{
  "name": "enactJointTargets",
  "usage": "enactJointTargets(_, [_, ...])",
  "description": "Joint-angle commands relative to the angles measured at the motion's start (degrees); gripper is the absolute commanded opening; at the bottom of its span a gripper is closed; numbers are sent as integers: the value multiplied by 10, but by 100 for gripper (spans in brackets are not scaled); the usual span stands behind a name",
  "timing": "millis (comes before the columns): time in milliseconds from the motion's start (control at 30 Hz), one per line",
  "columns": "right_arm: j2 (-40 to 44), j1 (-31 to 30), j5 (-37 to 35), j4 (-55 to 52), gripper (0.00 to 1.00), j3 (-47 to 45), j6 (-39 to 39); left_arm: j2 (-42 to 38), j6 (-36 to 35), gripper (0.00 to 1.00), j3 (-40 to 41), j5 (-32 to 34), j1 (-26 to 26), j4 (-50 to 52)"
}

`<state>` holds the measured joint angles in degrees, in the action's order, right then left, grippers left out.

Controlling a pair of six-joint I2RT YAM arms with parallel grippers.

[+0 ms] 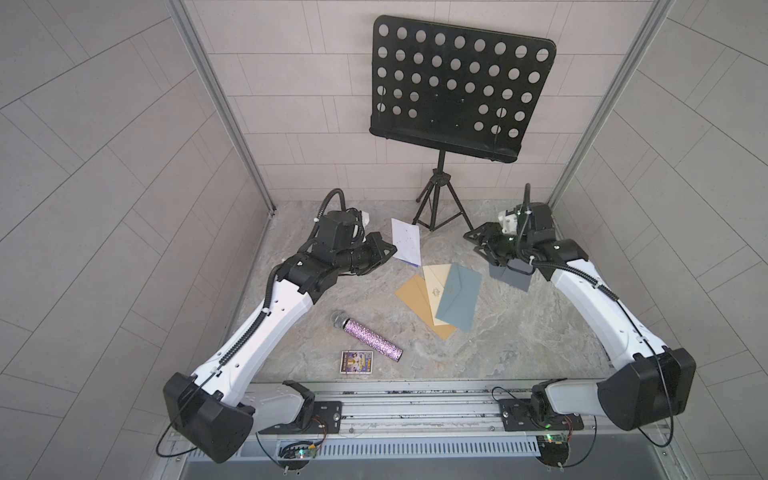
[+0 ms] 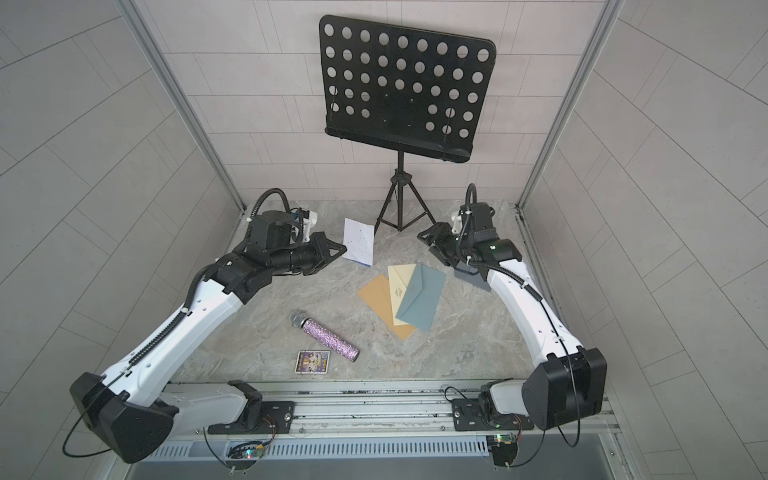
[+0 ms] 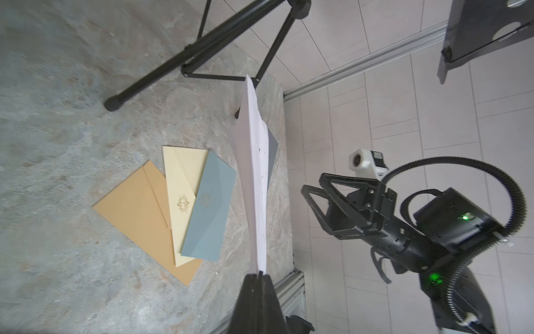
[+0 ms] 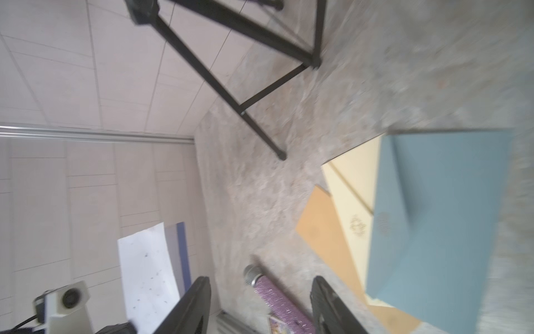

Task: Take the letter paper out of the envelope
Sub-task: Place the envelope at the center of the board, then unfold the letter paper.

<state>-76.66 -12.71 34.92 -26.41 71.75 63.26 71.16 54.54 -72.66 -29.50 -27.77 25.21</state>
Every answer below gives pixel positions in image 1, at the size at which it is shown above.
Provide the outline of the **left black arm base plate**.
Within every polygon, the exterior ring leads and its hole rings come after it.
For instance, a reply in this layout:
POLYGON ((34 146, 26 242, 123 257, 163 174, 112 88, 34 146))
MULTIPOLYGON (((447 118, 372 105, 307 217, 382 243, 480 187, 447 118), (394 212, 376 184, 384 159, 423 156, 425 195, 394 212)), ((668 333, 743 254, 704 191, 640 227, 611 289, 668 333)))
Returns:
POLYGON ((340 401, 315 401, 311 413, 303 412, 290 424, 277 424, 259 431, 267 435, 321 435, 338 434, 342 419, 343 403, 340 401))

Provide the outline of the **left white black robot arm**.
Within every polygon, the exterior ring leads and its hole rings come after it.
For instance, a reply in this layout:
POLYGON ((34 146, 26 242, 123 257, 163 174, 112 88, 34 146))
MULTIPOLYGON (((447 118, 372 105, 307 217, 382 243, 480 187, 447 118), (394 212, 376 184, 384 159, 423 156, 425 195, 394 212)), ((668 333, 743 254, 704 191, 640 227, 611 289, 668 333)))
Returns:
POLYGON ((231 458, 255 431, 276 425, 305 430, 314 394, 285 381, 244 401, 255 374, 288 330, 340 276, 366 275, 397 251, 379 232, 366 232, 355 208, 316 217, 310 238, 268 275, 264 299, 241 327, 190 375, 163 387, 169 425, 216 463, 231 458))

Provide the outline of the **cream envelope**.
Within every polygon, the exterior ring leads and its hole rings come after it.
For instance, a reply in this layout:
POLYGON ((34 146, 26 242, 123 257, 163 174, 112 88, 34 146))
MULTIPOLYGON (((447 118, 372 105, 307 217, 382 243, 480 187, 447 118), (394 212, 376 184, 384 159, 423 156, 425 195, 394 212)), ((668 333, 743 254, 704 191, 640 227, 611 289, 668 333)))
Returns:
POLYGON ((447 323, 440 320, 437 311, 445 290, 445 283, 451 270, 451 264, 424 265, 423 274, 427 289, 427 297, 435 326, 446 326, 447 323))

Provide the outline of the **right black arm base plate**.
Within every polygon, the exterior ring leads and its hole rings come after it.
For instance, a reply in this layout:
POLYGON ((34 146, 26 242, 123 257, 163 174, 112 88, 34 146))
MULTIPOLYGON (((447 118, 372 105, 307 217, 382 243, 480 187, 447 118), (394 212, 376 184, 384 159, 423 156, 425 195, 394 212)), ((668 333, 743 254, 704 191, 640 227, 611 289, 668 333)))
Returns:
POLYGON ((528 399, 507 398, 500 399, 497 403, 505 432, 569 432, 584 429, 584 422, 580 416, 541 414, 534 409, 528 399))

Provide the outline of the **dark grey envelope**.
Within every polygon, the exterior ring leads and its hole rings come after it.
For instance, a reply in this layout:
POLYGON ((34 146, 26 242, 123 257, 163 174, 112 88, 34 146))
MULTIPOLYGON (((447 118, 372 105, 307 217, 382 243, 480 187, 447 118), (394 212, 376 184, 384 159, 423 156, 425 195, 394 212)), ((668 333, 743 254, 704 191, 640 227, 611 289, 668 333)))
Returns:
POLYGON ((489 266, 490 277, 502 283, 510 285, 513 288, 528 292, 535 269, 527 264, 522 267, 507 266, 489 266))

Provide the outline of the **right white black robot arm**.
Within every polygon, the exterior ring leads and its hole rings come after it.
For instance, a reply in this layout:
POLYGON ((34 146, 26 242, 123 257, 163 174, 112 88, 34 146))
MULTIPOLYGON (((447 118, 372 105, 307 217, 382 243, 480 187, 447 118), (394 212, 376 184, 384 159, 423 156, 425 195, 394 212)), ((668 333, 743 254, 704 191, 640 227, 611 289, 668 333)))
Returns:
POLYGON ((586 251, 556 236, 552 211, 523 202, 465 233, 476 253, 493 267, 540 273, 575 306, 601 342, 614 368, 596 380, 550 380, 533 387, 530 405, 537 423, 554 415, 608 418, 631 431, 673 419, 690 396, 696 362, 653 334, 601 278, 586 251))

